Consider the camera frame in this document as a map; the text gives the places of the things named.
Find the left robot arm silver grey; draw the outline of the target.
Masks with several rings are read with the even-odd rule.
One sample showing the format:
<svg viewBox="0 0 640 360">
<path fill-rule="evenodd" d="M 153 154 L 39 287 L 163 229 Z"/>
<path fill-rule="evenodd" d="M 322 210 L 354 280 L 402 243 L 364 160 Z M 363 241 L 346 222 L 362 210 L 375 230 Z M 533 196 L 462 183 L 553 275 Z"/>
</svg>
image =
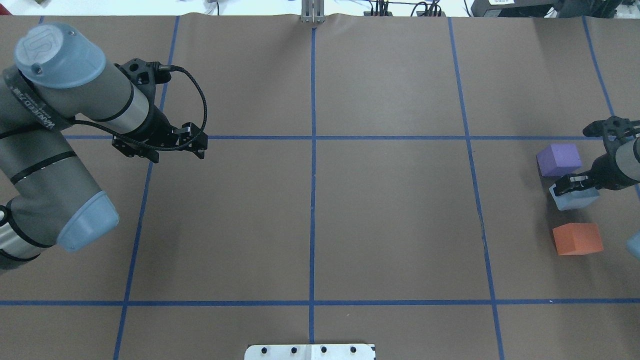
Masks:
<svg viewBox="0 0 640 360">
<path fill-rule="evenodd" d="M 112 136 L 128 158 L 159 162 L 160 152 L 205 157 L 202 125 L 169 123 L 155 104 L 158 85 L 181 66 L 108 60 L 68 23 L 40 23 L 16 43 L 13 64 L 1 73 L 1 171 L 18 192 L 1 207 L 1 272 L 59 246 L 78 251 L 114 230 L 120 217 L 108 194 L 71 147 L 63 131 L 91 126 Z"/>
</svg>

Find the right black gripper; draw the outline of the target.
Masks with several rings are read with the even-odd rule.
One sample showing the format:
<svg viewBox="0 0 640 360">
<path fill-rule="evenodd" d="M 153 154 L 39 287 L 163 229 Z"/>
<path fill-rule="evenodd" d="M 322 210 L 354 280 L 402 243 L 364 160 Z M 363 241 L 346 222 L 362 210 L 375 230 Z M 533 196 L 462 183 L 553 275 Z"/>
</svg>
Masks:
<svg viewBox="0 0 640 360">
<path fill-rule="evenodd" d="M 585 191 L 594 187 L 598 191 L 606 189 L 621 191 L 633 186 L 633 180 L 626 176 L 615 163 L 615 159 L 608 153 L 597 157 L 590 167 L 590 176 L 586 174 L 567 174 L 553 183 L 553 194 L 556 197 L 575 192 Z"/>
</svg>

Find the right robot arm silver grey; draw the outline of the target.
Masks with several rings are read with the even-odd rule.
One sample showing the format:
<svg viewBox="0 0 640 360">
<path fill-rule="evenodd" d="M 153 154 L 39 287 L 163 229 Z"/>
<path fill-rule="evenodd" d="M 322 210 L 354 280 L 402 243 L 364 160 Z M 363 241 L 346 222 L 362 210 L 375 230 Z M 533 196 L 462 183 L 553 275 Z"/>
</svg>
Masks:
<svg viewBox="0 0 640 360">
<path fill-rule="evenodd" d="M 602 189 L 620 191 L 639 184 L 639 139 L 610 141 L 605 148 L 590 170 L 563 175 L 548 188 L 558 210 L 589 207 Z"/>
</svg>

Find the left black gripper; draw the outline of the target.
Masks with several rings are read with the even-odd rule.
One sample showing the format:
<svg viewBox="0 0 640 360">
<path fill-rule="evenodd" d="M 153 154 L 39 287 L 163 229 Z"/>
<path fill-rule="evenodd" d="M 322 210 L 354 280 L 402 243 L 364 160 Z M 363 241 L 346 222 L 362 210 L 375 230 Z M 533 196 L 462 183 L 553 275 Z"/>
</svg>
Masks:
<svg viewBox="0 0 640 360">
<path fill-rule="evenodd" d="M 176 129 L 156 105 L 150 106 L 150 113 L 142 125 L 125 136 L 152 147 L 176 147 L 178 151 L 190 152 L 201 160 L 205 159 L 205 152 L 208 150 L 208 135 L 203 129 L 191 121 Z M 146 158 L 153 164 L 157 164 L 160 159 L 158 150 L 127 143 L 116 136 L 113 137 L 111 145 L 129 158 Z"/>
</svg>

